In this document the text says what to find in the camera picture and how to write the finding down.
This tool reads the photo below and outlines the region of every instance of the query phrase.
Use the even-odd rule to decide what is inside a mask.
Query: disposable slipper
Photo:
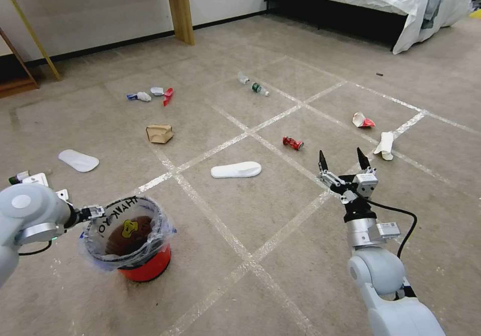
[[[65,150],[60,152],[59,160],[64,161],[79,172],[92,171],[99,164],[99,160],[97,158],[87,156],[74,150]]]
[[[227,177],[253,177],[257,176],[262,170],[259,163],[248,161],[241,163],[234,163],[225,166],[215,166],[210,170],[210,174],[214,178]]]

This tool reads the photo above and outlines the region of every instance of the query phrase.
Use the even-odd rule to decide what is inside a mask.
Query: red bucket
[[[91,221],[81,236],[89,258],[101,269],[118,269],[132,281],[160,276],[169,265],[169,242],[176,229],[159,205],[132,196],[105,210],[108,216]]]
[[[156,279],[165,271],[170,263],[170,245],[158,252],[150,260],[137,267],[119,267],[121,274],[135,282],[148,282]]]

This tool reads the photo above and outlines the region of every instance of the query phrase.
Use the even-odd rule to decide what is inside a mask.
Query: plastic bottle
[[[237,73],[237,79],[242,84],[247,84],[249,82],[249,78],[246,77],[242,72]]]
[[[252,90],[256,93],[262,94],[263,96],[269,96],[269,91],[263,88],[259,83],[252,83]]]

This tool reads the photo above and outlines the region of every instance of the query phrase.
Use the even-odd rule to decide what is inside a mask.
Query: litter
[[[89,172],[99,165],[98,158],[68,149],[59,153],[59,160],[64,161],[69,166],[79,172]]]
[[[167,106],[167,103],[170,102],[170,99],[174,95],[174,90],[172,88],[169,88],[167,91],[164,93],[164,107]]]
[[[212,167],[210,169],[210,174],[214,178],[253,177],[257,176],[261,170],[262,167],[259,163],[247,161],[225,166]]]
[[[152,143],[167,143],[174,135],[171,125],[151,124],[145,130],[148,140]]]
[[[362,114],[362,112],[356,112],[352,116],[352,123],[356,127],[376,127],[373,121],[371,121],[369,118],[366,118],[365,115]]]
[[[152,97],[149,96],[147,93],[145,92],[137,92],[137,93],[129,93],[127,95],[127,99],[129,101],[132,101],[132,100],[135,100],[135,99],[138,99],[140,101],[144,101],[144,102],[150,102],[152,101]]]
[[[394,156],[392,155],[392,142],[394,141],[394,135],[392,132],[381,132],[381,142],[376,147],[374,154],[381,152],[382,158],[386,161],[391,161]]]
[[[250,81],[249,77],[245,76],[242,72],[237,73],[237,80],[242,84],[247,84]],[[266,97],[269,96],[269,91],[267,91],[259,83],[253,82],[251,84],[251,89],[256,93],[262,94],[263,96],[266,96]]]
[[[163,96],[164,89],[162,87],[152,87],[150,89],[150,93],[152,93],[154,96]]]
[[[296,151],[299,151],[303,146],[304,142],[299,141],[297,142],[294,138],[289,138],[289,137],[283,137],[282,138],[282,143],[284,145],[289,144],[292,148],[294,148]]]
[[[237,73],[237,79],[242,84],[247,84],[249,82],[249,78],[245,76],[242,72]]]
[[[267,91],[264,87],[262,87],[259,83],[252,83],[252,90],[256,93],[260,93],[263,96],[268,97],[269,91]]]

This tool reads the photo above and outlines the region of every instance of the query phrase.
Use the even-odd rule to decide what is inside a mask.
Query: plastic bag
[[[107,217],[91,221],[80,236],[87,257],[104,270],[143,265],[177,232],[150,198],[123,198],[105,212]]]

